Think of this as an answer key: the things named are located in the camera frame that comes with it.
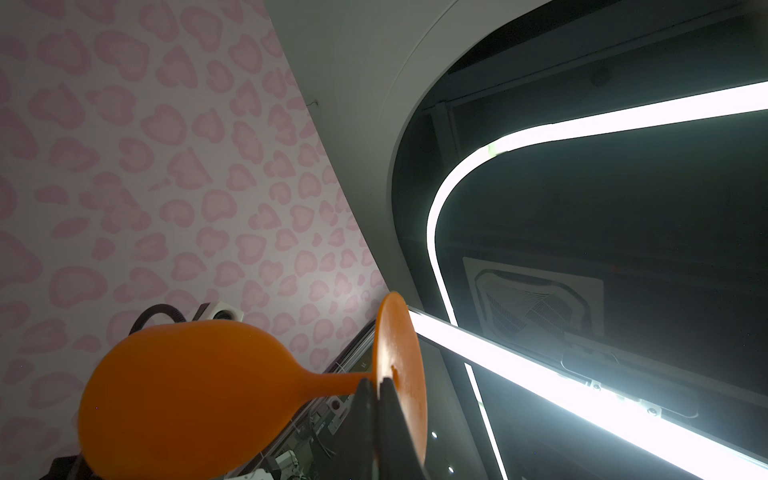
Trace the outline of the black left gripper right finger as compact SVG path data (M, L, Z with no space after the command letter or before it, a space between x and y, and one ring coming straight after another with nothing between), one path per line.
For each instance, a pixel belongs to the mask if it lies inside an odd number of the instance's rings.
M426 480L428 474L417 458L414 442L391 378L384 378L380 383L377 415L379 478Z

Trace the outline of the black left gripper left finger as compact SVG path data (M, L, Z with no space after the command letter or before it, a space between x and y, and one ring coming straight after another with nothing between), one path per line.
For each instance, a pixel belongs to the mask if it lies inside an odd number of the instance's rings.
M347 418L338 434L336 454L322 474L330 480L370 480L375 455L377 398L372 382L363 379L353 395Z

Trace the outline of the orange wine glass back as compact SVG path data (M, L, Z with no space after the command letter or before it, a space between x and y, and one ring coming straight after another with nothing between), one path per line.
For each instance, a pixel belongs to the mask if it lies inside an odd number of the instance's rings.
M373 477L379 477L377 407L391 378L418 460L428 444L425 373L404 299L377 314L367 373L313 373L271 334L232 320L154 326L130 334L97 365L78 412L78 438L103 479L212 479L264 450L306 403L353 399L363 379L377 398Z

